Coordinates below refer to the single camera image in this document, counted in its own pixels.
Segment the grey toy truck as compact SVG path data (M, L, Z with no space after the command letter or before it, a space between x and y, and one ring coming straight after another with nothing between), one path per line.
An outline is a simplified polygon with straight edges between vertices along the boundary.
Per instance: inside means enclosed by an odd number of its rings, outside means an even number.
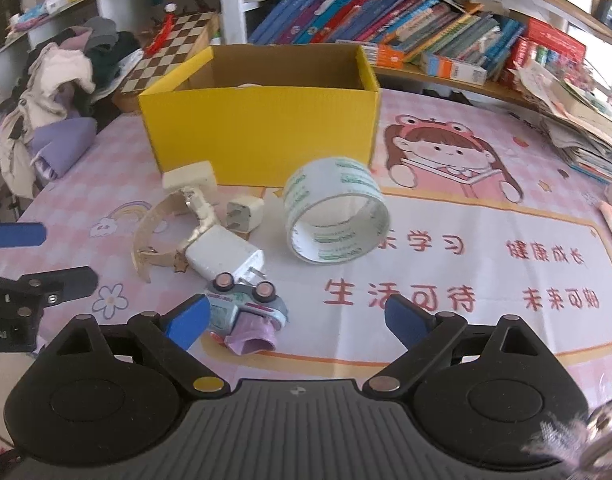
M239 283L222 272L209 283L205 296L210 304L208 330L236 356L277 348L289 311L274 284Z

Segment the large white charger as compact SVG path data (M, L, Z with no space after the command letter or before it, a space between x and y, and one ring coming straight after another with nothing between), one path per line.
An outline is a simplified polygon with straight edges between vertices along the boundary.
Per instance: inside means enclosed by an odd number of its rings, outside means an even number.
M187 246L185 259L207 281L223 272L235 283L255 285L267 277L263 251L223 226L212 226L197 237Z

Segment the cream wrist watch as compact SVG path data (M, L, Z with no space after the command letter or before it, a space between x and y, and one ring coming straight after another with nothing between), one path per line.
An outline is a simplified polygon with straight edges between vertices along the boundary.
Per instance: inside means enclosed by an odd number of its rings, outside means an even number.
M146 212L134 231L131 260L136 275L149 283L155 266L187 272L187 249L218 224L214 206L198 185L168 194Z

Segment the small white plug adapter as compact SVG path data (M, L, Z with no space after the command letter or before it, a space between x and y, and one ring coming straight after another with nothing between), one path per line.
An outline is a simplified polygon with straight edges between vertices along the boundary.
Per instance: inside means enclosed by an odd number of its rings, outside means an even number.
M263 221L265 202L255 196L239 196L229 200L225 209L225 225L230 231L248 234Z

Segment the clear packing tape roll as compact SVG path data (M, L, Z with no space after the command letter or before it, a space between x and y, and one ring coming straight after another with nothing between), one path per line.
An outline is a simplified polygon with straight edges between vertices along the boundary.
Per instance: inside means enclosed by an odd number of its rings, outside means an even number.
M286 238L313 264L357 259L384 242L391 227L384 195L368 167L348 157L308 162L283 188Z

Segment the white rectangular eraser block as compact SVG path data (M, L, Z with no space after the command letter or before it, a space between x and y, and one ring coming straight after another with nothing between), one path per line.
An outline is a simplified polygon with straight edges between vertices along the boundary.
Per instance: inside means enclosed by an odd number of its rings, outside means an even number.
M180 191L181 188L199 188L204 193L217 190L214 169L208 160L164 172L161 184L168 194Z

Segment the pile of clothes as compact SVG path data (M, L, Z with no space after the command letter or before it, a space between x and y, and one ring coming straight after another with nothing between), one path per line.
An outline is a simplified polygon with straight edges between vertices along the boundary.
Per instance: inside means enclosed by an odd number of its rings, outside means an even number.
M117 89L143 58L140 41L94 16L38 44L2 103L0 174L13 195L31 200L41 179L57 180L92 145L100 126L94 100Z

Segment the pink checkered tablecloth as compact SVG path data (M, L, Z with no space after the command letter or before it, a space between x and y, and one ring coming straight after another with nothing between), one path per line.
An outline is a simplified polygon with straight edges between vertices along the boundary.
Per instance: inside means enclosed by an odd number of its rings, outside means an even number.
M265 188L263 223L249 239L265 253L289 322L272 352L236 356L204 335L194 356L229 382L364 379L402 352L383 314L386 297L399 292L428 311L455 312L472 323L522 316L590 404L611 399L612 236L599 210L602 187L566 168L518 118L391 90L381 104L382 126L405 114L455 122L486 140L519 183L522 200L399 188L376 162L373 174L391 214L386 240L357 260L315 266L289 249L282 194ZM38 248L0 249L0 275L89 266L98 276L92 296L45 312L43 340L78 313L122 323L143 310L166 312L203 290L192 270L155 268L142 281L132 266L134 231L163 196L142 119L124 115L28 206L25 219L44 223L48 238Z

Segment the red tassel ornament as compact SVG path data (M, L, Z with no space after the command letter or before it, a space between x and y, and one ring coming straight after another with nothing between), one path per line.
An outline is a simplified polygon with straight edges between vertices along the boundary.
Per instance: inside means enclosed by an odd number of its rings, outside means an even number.
M144 49L144 53L146 58L151 58L157 52L164 47L164 43L167 41L170 32L172 32L173 26L175 26L175 13L177 10L176 3L169 2L165 5L165 19L163 24L161 25L161 29L155 35L154 39L150 42L150 44Z

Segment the yellow cardboard box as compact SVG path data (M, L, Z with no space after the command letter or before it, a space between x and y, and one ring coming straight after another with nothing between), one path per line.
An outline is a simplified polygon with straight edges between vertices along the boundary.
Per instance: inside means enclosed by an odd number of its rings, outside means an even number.
M159 170L207 160L222 185L281 188L313 160L368 164L379 83L355 44L209 47L138 95Z

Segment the stack of papers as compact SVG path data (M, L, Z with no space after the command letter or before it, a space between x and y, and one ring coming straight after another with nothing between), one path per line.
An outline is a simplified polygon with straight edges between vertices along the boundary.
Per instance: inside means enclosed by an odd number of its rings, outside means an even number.
M515 87L545 114L541 125L571 167L612 182L612 119L600 113L567 80L560 80L535 61L515 68Z

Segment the wooden chessboard box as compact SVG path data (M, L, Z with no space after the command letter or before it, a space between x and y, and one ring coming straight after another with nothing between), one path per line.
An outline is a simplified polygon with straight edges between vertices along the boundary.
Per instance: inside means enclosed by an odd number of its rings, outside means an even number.
M154 82L204 50L219 29L216 12L184 14L172 18L172 27L159 50L146 54L119 87L122 98L135 98Z

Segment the orange white toothpaste box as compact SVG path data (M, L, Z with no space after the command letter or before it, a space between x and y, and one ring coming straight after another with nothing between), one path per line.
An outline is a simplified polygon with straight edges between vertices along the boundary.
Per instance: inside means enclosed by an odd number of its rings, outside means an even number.
M403 67L403 53L388 47L387 44L372 44L355 40L336 40L337 44L353 44L361 47L368 62L376 67L399 68Z

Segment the row of books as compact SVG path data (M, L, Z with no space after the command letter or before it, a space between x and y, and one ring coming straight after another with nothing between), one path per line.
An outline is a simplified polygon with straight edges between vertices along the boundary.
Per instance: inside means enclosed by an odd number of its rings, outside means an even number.
M422 72L422 54L435 54L481 66L486 82L503 84L512 84L515 68L530 60L564 76L586 58L579 40L537 18L455 0L274 0L248 40L257 46L387 44L403 53L403 67Z

